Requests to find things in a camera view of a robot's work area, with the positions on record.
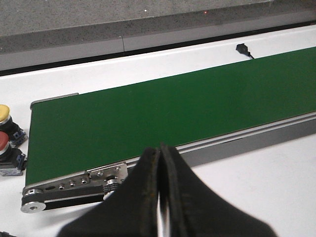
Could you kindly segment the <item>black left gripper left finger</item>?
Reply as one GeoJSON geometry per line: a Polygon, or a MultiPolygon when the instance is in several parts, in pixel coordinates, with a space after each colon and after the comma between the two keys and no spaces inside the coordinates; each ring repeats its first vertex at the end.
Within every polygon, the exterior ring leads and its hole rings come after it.
{"type": "Polygon", "coordinates": [[[146,148],[127,179],[102,203],[65,225],[60,237],[156,237],[158,149],[146,148]]]}

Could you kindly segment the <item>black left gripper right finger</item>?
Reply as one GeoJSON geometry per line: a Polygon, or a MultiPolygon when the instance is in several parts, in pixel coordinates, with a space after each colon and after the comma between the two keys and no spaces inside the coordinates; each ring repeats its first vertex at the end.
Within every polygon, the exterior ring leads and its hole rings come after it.
{"type": "Polygon", "coordinates": [[[161,144],[160,206],[168,237],[275,237],[265,222],[231,205],[191,170],[175,147],[161,144]]]}

